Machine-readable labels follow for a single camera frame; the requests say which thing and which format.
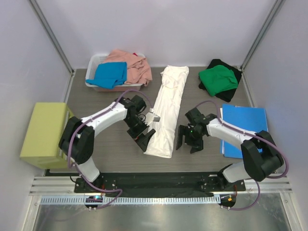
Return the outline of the white printed t-shirt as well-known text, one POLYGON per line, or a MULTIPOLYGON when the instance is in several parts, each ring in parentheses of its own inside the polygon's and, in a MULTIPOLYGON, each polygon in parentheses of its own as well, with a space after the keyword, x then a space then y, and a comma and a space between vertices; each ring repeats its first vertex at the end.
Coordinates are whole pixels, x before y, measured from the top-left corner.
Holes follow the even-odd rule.
POLYGON ((159 122, 150 125, 155 133, 150 138, 144 154, 171 158, 181 99, 189 74, 187 66, 167 66, 161 72, 162 83, 154 103, 154 113, 159 122))

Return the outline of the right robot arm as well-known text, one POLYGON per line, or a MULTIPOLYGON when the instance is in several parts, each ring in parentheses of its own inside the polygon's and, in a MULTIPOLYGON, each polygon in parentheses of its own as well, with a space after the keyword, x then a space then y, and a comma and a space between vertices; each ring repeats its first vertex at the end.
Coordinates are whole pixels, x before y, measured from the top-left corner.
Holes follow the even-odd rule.
POLYGON ((190 153, 203 150, 204 136, 221 139, 242 153, 242 161, 231 164, 217 173, 217 185, 229 190, 235 182, 253 179, 257 182, 270 178, 271 174, 284 165, 282 154, 271 135, 262 130, 258 133, 245 131, 223 122, 215 114, 202 114, 197 108, 186 113, 188 125, 180 125, 176 149, 183 144, 190 146, 190 153))

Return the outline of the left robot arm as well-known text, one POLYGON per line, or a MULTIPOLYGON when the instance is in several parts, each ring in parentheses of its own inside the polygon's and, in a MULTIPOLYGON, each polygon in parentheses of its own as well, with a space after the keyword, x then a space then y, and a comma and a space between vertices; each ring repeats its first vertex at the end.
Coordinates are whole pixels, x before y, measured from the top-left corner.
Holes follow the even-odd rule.
POLYGON ((113 124, 124 121, 128 126, 128 135, 135 141, 142 151, 146 151, 150 138, 155 129, 145 132, 152 123, 160 121, 153 108, 146 115, 144 99, 135 95, 132 99, 120 96, 108 107, 99 112, 79 119, 71 117, 59 140, 59 148, 67 156, 69 163, 75 164, 81 175, 85 177, 85 186, 91 192, 98 192, 102 188, 100 171, 96 167, 92 154, 96 136, 113 124))

